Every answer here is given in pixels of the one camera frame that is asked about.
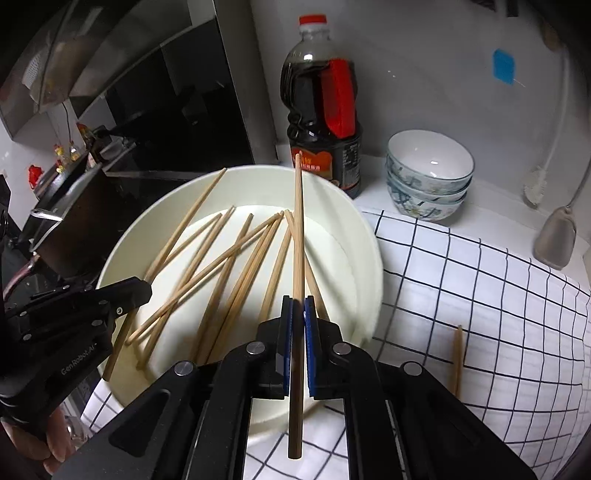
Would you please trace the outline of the person's left hand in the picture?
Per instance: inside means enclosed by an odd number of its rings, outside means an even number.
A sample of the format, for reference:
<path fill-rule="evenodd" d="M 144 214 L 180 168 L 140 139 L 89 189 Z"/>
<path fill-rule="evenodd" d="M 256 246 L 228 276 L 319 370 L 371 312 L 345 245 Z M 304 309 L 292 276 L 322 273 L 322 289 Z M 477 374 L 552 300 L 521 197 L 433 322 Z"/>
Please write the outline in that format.
<path fill-rule="evenodd" d="M 47 419 L 44 440 L 24 431 L 8 419 L 2 418 L 1 424 L 16 450 L 25 458 L 42 465 L 50 476 L 76 452 L 60 406 Z"/>

